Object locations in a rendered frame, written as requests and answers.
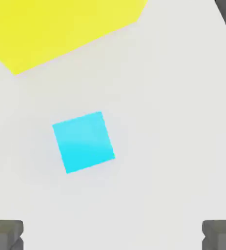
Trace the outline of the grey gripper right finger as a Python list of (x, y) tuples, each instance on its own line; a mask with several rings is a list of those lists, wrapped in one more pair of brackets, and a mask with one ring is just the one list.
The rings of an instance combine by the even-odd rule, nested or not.
[(204, 220), (202, 232), (202, 250), (226, 250), (226, 220)]

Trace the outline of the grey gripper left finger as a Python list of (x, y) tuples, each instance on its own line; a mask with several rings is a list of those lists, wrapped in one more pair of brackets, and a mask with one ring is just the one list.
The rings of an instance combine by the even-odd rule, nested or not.
[(0, 220), (0, 250), (24, 250), (23, 221)]

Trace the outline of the small cyan cube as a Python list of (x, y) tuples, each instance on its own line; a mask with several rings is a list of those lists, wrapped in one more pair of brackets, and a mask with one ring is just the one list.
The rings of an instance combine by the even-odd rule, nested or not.
[(53, 130), (66, 173), (115, 159), (101, 112), (56, 123)]

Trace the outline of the large yellow box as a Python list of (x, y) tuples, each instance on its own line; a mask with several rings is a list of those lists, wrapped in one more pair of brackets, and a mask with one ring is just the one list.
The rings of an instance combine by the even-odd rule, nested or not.
[(19, 74), (138, 20), (147, 0), (0, 0), (0, 61)]

